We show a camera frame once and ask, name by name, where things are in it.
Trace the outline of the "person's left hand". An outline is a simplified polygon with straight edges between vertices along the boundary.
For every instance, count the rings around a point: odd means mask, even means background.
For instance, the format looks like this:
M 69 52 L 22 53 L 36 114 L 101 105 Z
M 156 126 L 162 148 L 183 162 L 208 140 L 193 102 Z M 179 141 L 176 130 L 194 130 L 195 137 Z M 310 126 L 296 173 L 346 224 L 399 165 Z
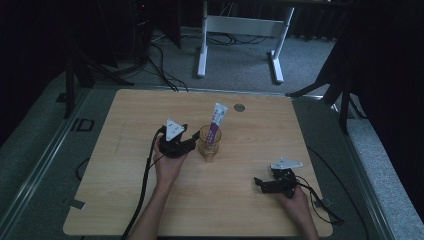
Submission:
M 187 154 L 179 158 L 169 158 L 159 150 L 159 140 L 154 145 L 154 166 L 156 171 L 156 187 L 160 192 L 169 192 L 176 181 Z

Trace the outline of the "amber glass cup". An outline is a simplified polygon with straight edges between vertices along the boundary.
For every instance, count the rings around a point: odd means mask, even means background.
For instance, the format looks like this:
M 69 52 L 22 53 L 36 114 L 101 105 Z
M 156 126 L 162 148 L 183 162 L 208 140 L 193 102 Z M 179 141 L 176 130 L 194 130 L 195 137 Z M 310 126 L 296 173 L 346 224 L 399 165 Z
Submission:
M 205 125 L 200 129 L 200 138 L 197 145 L 198 152 L 206 162 L 212 162 L 219 151 L 219 144 L 222 137 L 220 129 L 217 129 L 213 138 L 209 137 L 210 126 Z

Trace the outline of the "black metal stand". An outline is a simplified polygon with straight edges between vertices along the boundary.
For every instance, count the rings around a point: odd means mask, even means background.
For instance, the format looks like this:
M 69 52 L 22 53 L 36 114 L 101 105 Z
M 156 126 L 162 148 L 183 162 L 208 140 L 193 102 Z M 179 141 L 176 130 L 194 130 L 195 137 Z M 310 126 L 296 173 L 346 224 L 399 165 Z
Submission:
M 328 63 L 326 62 L 320 70 L 316 81 L 298 91 L 287 93 L 287 97 L 298 98 L 316 90 L 324 85 L 329 85 L 322 97 L 326 105 L 333 105 L 341 98 L 341 109 L 339 111 L 338 124 L 344 134 L 348 134 L 347 119 L 351 93 L 353 90 L 353 78 L 355 67 L 351 61 Z
M 65 114 L 64 118 L 67 119 L 71 116 L 75 108 L 75 83 L 74 80 L 78 79 L 80 85 L 84 88 L 91 88 L 95 80 L 91 75 L 91 70 L 94 69 L 101 75 L 111 79 L 112 81 L 124 85 L 133 86 L 133 83 L 128 82 L 110 70 L 96 63 L 93 59 L 83 53 L 81 50 L 75 50 L 69 58 L 65 71 Z

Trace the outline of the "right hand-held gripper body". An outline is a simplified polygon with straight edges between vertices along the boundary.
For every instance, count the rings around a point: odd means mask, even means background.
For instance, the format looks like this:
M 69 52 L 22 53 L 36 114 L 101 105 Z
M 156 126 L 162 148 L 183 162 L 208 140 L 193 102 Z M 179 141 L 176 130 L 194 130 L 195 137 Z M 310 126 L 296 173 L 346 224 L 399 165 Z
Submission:
M 270 165 L 274 182 L 271 183 L 272 193 L 282 193 L 288 198 L 294 195 L 297 185 L 294 168 L 302 167 L 303 163 L 281 157 L 277 162 Z

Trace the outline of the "dark computer tower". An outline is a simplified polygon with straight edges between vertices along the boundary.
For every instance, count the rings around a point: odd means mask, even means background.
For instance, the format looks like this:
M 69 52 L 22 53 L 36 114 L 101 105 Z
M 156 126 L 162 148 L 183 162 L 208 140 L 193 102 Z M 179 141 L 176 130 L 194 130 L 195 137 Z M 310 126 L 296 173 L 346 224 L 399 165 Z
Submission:
M 138 43 L 137 62 L 145 64 L 148 58 L 148 50 L 153 33 L 152 1 L 131 0 L 133 6 L 134 27 Z

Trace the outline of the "white metal desk frame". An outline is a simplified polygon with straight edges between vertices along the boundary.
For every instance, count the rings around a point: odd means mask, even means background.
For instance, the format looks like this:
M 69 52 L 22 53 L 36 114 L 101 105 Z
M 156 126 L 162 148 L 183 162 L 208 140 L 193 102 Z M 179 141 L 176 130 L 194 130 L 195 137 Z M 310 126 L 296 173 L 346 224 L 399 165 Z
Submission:
M 269 53 L 269 59 L 275 76 L 275 81 L 278 84 L 283 83 L 284 76 L 280 64 L 280 53 L 290 27 L 294 10 L 294 7 L 287 7 L 285 18 L 282 21 L 217 16 L 210 15 L 208 13 L 208 0 L 203 0 L 201 27 L 202 44 L 199 53 L 197 76 L 202 78 L 206 75 L 208 55 L 208 33 L 251 35 L 261 37 L 273 37 L 278 39 L 275 49 L 271 50 Z

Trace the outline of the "white and purple toothpaste tube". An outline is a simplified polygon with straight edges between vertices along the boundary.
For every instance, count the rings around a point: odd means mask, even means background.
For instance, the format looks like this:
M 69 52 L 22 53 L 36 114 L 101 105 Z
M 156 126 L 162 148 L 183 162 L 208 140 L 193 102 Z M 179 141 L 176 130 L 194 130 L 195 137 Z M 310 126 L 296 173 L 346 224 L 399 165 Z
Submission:
M 209 127 L 206 143 L 211 145 L 215 142 L 217 132 L 223 122 L 228 111 L 228 107 L 217 102 L 214 107 L 212 121 Z

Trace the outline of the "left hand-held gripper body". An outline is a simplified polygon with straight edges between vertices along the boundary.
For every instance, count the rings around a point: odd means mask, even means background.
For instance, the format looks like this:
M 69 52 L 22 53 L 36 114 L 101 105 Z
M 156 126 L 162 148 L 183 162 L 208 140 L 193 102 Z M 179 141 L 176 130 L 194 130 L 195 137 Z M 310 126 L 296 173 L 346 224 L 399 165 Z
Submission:
M 187 124 L 178 124 L 168 118 L 165 125 L 165 135 L 159 141 L 159 150 L 169 158 L 179 158 L 188 153 L 187 144 L 181 141 Z

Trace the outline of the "metal floor rail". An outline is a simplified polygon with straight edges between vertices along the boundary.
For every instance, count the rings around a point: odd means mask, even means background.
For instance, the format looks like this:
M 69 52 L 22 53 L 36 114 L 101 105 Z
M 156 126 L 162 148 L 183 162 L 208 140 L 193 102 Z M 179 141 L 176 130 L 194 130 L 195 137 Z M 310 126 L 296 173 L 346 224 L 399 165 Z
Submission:
M 370 122 L 356 113 L 355 104 L 337 100 L 332 107 L 339 114 L 340 126 L 353 151 L 353 167 L 369 215 L 381 240 L 399 240 L 397 211 L 390 207 L 400 191 L 400 200 L 409 202 L 402 184 Z
M 13 231 L 89 93 L 78 93 L 70 115 L 43 94 L 0 147 L 0 240 Z

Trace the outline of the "person's right hand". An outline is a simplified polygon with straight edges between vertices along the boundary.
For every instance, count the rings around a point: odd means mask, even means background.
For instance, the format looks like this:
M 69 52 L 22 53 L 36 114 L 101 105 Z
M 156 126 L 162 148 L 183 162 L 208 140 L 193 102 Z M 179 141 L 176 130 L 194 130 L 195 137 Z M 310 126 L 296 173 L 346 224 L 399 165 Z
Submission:
M 281 193 L 275 194 L 275 198 L 296 224 L 303 226 L 312 222 L 307 196 L 300 186 L 294 188 L 291 198 Z

